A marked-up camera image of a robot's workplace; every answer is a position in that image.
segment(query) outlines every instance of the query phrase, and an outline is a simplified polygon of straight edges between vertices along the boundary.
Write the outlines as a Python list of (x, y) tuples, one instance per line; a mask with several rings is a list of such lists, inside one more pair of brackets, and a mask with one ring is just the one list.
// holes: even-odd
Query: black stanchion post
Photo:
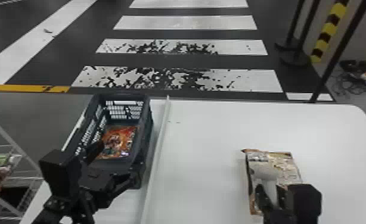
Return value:
[(337, 47), (336, 52), (332, 56), (332, 59), (330, 60), (327, 68), (325, 69), (325, 72), (322, 76), (321, 81), (319, 82), (317, 88), (315, 89), (315, 92), (312, 94), (312, 97), (308, 102), (315, 103), (317, 101), (319, 95), (321, 94), (323, 87), (325, 86), (329, 77), (332, 75), (334, 67), (339, 62), (340, 57), (343, 54), (343, 51), (345, 51), (347, 44), (350, 42), (350, 39), (353, 36), (354, 31), (357, 29), (359, 23), (361, 22), (362, 18), (365, 15), (365, 13), (366, 13), (366, 0), (362, 0), (361, 4), (359, 5), (359, 7), (357, 9), (357, 12), (354, 15), (353, 20), (351, 21), (349, 27), (347, 28), (345, 35), (343, 36), (342, 41), (339, 43), (339, 46)]
[(275, 46), (280, 51), (288, 51), (288, 50), (294, 50), (297, 48), (297, 45), (293, 43), (293, 36), (294, 31), (296, 30), (297, 24), (299, 22), (300, 13), (303, 9), (305, 0), (299, 0), (299, 3), (297, 3), (296, 12), (294, 13), (294, 18), (291, 21), (290, 29), (287, 34), (287, 37), (285, 40), (277, 41), (275, 43)]
[(303, 47), (305, 40), (307, 39), (309, 29), (311, 28), (312, 21), (314, 20), (315, 14), (317, 13), (320, 2), (321, 0), (314, 0), (312, 2), (311, 9), (305, 21), (303, 31), (301, 32), (300, 41), (297, 48), (294, 51), (282, 52), (282, 54), (280, 55), (280, 59), (285, 64), (300, 67), (306, 66), (310, 63), (309, 56), (303, 52)]

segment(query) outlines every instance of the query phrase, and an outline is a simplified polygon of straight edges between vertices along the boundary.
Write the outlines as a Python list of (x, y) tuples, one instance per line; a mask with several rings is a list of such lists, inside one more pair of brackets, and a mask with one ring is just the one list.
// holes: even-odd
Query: robotic arm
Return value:
[(135, 174), (113, 173), (88, 165), (100, 153), (97, 142), (88, 149), (90, 154), (80, 159), (74, 154), (53, 150), (39, 165), (51, 189), (52, 196), (33, 224), (59, 224), (68, 216), (73, 223), (94, 224), (93, 214), (106, 209), (113, 199), (135, 184)]

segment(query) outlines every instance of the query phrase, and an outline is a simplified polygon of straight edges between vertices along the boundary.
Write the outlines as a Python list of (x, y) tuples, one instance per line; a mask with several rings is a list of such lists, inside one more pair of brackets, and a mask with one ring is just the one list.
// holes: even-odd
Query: yellow and black striped pole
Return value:
[(336, 0), (330, 10), (328, 19), (322, 29), (322, 32), (317, 40), (314, 50), (311, 52), (311, 61), (313, 63), (321, 62), (322, 56), (328, 50), (329, 41), (337, 32), (337, 27), (341, 19), (345, 16), (347, 5), (350, 0)]

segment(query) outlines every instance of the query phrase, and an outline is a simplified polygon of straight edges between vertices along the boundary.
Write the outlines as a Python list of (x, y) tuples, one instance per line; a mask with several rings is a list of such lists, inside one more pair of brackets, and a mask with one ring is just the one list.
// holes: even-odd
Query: black plastic basket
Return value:
[[(129, 155), (119, 158), (95, 159), (93, 151), (100, 152), (103, 144), (98, 144), (107, 125), (136, 126)], [(145, 170), (153, 119), (150, 100), (138, 94), (99, 94), (93, 96), (81, 127), (73, 134), (67, 152), (73, 151), (81, 159), (89, 161), (90, 167), (115, 173), (135, 172), (138, 179), (134, 188), (141, 186)]]

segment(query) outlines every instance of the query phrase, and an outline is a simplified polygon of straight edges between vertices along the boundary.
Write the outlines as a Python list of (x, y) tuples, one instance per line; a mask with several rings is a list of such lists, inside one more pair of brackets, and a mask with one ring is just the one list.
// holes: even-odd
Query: worn paint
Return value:
[(273, 70), (86, 66), (72, 86), (122, 89), (282, 92)]
[(105, 39), (97, 53), (268, 55), (261, 40)]

